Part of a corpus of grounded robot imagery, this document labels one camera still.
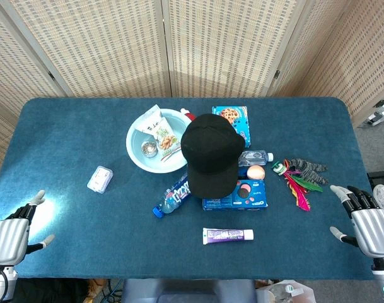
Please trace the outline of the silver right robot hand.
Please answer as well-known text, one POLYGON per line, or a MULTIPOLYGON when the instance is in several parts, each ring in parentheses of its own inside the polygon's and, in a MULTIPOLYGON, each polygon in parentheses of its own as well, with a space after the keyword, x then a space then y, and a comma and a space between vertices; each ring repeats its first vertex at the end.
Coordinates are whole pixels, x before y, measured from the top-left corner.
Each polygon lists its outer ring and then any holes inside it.
POLYGON ((384 185, 375 186, 372 194, 354 186, 331 185, 330 189, 346 210, 355 236, 348 236, 336 227, 330 228, 331 233, 373 259, 373 271, 384 271, 384 185))

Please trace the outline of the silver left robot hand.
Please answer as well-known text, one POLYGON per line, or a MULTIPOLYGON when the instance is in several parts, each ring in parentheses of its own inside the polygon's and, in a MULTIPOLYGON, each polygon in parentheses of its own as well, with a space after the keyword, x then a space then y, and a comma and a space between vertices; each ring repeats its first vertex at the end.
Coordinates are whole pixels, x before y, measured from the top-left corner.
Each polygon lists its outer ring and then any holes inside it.
POLYGON ((0 267, 16 266, 27 254, 46 248, 55 239, 50 234, 44 240, 29 245, 30 226, 38 205, 45 201, 45 191, 40 190, 25 206, 0 221, 0 267))

